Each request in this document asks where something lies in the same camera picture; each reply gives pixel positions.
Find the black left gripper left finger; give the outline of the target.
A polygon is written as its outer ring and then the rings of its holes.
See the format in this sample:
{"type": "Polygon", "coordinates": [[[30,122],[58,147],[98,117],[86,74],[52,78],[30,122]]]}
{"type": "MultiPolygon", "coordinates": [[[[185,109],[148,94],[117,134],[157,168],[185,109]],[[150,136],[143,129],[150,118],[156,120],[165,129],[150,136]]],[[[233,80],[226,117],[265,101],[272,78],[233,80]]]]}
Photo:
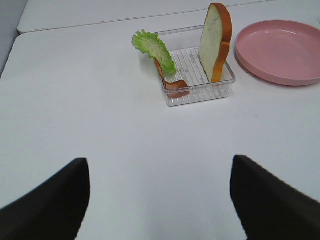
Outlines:
{"type": "Polygon", "coordinates": [[[86,158],[76,158],[0,210],[2,240],[74,240],[91,196],[86,158]]]}

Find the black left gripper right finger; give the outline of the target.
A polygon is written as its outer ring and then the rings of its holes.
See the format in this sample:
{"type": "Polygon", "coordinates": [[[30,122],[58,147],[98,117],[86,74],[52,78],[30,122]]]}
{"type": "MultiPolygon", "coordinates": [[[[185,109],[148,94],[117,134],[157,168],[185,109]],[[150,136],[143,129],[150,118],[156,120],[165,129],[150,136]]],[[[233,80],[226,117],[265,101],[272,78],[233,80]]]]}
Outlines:
{"type": "Polygon", "coordinates": [[[249,240],[320,238],[320,203],[247,156],[233,158],[230,197],[249,240]]]}

